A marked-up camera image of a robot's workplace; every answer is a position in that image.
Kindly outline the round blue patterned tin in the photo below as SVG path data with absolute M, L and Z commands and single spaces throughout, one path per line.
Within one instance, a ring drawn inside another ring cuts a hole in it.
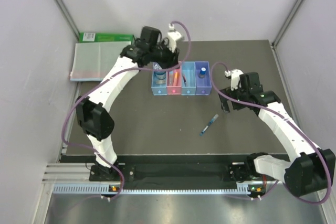
M 153 73 L 158 80 L 164 80 L 166 78 L 166 72 L 163 71 L 163 68 L 157 62 L 153 65 Z

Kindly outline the grey teal highlighter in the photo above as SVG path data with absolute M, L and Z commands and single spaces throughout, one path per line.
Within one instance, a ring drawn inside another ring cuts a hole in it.
M 173 79 L 174 79 L 174 71 L 169 72 L 169 79 L 168 79 L 168 86 L 173 85 Z

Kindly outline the sky blue drawer bin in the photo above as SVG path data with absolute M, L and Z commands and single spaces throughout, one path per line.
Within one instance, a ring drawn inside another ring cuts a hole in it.
M 184 85 L 182 78 L 182 95 L 196 94 L 196 68 L 194 61 L 185 61 L 182 63 L 182 75 L 185 75 L 187 86 Z

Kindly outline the purple drawer bin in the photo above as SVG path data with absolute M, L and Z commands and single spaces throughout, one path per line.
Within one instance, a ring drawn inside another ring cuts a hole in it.
M 206 77 L 203 79 L 199 78 L 199 72 L 202 67 L 207 69 Z M 195 95 L 209 95 L 212 90 L 212 83 L 210 79 L 210 69 L 208 61 L 196 61 L 196 94 Z

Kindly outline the pink drawer bin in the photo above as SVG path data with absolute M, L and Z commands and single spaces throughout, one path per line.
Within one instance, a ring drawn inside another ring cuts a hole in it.
M 169 72 L 167 72 L 167 93 L 168 95 L 181 95 L 182 93 L 182 74 L 180 68 L 174 69 L 172 71 L 177 71 L 179 73 L 179 80 L 177 86 L 168 86 Z

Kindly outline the blue gel pen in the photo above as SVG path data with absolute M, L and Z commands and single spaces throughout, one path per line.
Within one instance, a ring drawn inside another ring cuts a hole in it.
M 199 135 L 202 136 L 207 131 L 207 129 L 217 120 L 218 117 L 219 115 L 215 114 L 213 118 L 208 122 L 208 124 L 202 129 Z

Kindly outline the blue capped ink bottle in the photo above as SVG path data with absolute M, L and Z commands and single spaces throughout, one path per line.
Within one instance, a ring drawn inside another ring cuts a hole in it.
M 202 67 L 201 69 L 200 69 L 200 71 L 199 71 L 199 78 L 200 79 L 203 79 L 203 78 L 205 78 L 206 77 L 206 72 L 207 72 L 207 69 L 205 68 L 205 67 Z

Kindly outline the translucent mesh zipper pouch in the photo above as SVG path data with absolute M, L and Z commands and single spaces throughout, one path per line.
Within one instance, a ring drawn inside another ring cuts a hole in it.
M 70 80 L 102 81 L 114 66 L 122 49 L 130 44 L 129 41 L 77 43 Z

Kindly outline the pink orange highlighter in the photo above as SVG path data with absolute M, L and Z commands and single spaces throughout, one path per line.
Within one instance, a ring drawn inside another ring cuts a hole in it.
M 174 76 L 173 76 L 173 86 L 177 86 L 178 84 L 178 76 L 179 73 L 177 71 L 174 72 Z

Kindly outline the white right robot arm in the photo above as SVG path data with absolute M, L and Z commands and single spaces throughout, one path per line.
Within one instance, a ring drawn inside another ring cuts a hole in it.
M 335 154 L 323 150 L 299 129 L 287 113 L 280 98 L 273 91 L 264 91 L 256 72 L 226 70 L 230 80 L 228 88 L 219 91 L 221 108 L 230 112 L 248 108 L 273 132 L 284 147 L 289 159 L 275 158 L 267 153 L 253 153 L 244 162 L 245 175 L 256 180 L 262 175 L 281 181 L 295 197 L 323 189 L 330 190 L 333 183 Z

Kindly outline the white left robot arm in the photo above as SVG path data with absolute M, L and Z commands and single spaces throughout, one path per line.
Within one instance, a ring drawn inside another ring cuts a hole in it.
M 89 95 L 78 98 L 76 117 L 94 148 L 96 161 L 91 171 L 96 180 L 116 180 L 120 177 L 111 140 L 114 120 L 109 114 L 117 96 L 149 63 L 158 63 L 164 70 L 178 65 L 177 42 L 183 38 L 182 34 L 169 24 L 167 36 L 158 40 L 160 35 L 160 30 L 144 26 L 140 38 L 122 49 L 100 86 Z

